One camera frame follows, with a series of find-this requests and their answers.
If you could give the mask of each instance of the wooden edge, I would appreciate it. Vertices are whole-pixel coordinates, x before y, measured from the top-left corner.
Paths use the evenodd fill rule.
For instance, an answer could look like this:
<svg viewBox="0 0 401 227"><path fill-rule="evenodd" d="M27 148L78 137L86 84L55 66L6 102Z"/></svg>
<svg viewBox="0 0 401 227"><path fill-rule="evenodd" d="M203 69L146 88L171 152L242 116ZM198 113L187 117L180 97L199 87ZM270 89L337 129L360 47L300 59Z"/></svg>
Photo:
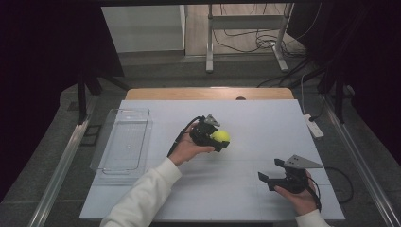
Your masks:
<svg viewBox="0 0 401 227"><path fill-rule="evenodd" d="M135 88L126 100L294 99L288 88Z"/></svg>

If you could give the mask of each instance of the white sleeve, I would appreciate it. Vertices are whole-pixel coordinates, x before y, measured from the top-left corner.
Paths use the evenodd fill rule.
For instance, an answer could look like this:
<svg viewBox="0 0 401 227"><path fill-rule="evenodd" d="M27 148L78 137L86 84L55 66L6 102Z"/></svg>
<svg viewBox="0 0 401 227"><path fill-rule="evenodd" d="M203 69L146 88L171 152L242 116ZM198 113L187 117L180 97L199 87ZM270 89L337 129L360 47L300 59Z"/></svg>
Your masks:
<svg viewBox="0 0 401 227"><path fill-rule="evenodd" d="M182 177L180 170L165 158L150 169L104 218L100 226L146 226L165 203L171 186Z"/></svg>
<svg viewBox="0 0 401 227"><path fill-rule="evenodd" d="M314 210L306 215L296 217L298 227L330 227L323 219L319 210Z"/></svg>

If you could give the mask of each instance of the wrist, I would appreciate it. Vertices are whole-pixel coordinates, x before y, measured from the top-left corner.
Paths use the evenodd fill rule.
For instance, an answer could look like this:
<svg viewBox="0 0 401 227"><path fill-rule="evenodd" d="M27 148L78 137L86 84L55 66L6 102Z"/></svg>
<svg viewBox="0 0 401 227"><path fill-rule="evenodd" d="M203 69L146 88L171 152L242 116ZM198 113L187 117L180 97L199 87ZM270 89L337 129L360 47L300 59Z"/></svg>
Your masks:
<svg viewBox="0 0 401 227"><path fill-rule="evenodd" d="M171 160L171 162L175 166L179 166L183 163L183 161L181 161L181 159L179 157L177 157L177 155L175 153L172 153L170 156L168 156L168 158Z"/></svg>
<svg viewBox="0 0 401 227"><path fill-rule="evenodd" d="M295 211L299 216L309 214L310 212L316 210L316 204L301 204L295 205Z"/></svg>

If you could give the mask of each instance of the metal frame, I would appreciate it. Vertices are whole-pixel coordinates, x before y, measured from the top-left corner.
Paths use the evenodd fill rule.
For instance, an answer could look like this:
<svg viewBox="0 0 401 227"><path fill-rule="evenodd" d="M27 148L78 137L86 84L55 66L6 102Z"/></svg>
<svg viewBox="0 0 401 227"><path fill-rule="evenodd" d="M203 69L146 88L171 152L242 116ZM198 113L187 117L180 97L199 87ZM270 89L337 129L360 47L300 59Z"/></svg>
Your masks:
<svg viewBox="0 0 401 227"><path fill-rule="evenodd" d="M350 153L351 160L359 172L359 175L362 181L365 183L366 188L372 196L372 199L377 206L378 211L389 227L400 227L401 222L397 214L394 212L392 207L392 203L389 201L386 193L383 188L380 186L380 183L375 178L375 175L372 173L371 169L368 167L363 155L360 153L357 144L353 140L351 134L348 132L345 124L342 124L339 119L336 117L336 114L333 111L333 104L330 98L326 98L322 96L322 99L325 103L328 104L327 110L330 116L331 121L334 123L337 132L343 142L343 144L348 149Z"/></svg>
<svg viewBox="0 0 401 227"><path fill-rule="evenodd" d="M283 58L281 43L286 33L292 3L286 7L284 15L237 15L237 16L213 16L212 5L209 5L206 72L213 73L213 30L223 29L279 29L277 41L272 50L282 72L287 72L288 67Z"/></svg>
<svg viewBox="0 0 401 227"><path fill-rule="evenodd" d="M70 141L68 142L67 147L65 148L64 153L60 158L60 161L53 173L53 176L51 177L50 182L47 185L47 188L45 189L35 212L33 213L32 219L27 225L28 227L44 226L47 217L50 214L50 210L54 204L54 201L59 194L64 178L67 175L68 169L70 168L70 165L74 160L74 156L79 147L79 143L92 118L92 112L95 108L97 100L98 96L92 96L92 98L89 100L86 118L82 121L81 124L76 125L76 128L71 135Z"/></svg>

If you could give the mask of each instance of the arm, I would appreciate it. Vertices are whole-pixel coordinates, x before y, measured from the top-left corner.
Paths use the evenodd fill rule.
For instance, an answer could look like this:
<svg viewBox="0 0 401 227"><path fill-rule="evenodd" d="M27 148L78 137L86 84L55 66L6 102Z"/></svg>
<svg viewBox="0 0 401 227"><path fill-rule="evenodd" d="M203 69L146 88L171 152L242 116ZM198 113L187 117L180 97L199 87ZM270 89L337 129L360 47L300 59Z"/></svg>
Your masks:
<svg viewBox="0 0 401 227"><path fill-rule="evenodd" d="M149 226L165 203L172 185L182 176L177 166L199 153L214 150L213 147L196 146L189 134L184 134L171 155L138 179L131 191L101 221L100 226Z"/></svg>
<svg viewBox="0 0 401 227"><path fill-rule="evenodd" d="M181 176L180 170L165 158L135 183L100 226L149 226Z"/></svg>
<svg viewBox="0 0 401 227"><path fill-rule="evenodd" d="M315 186L310 179L309 186L315 190ZM280 186L275 186L274 190L289 200L294 206L295 211L299 215L299 217L295 218L298 227L330 227L323 219L319 210L316 209L316 203L308 191L305 190L299 194L292 194Z"/></svg>

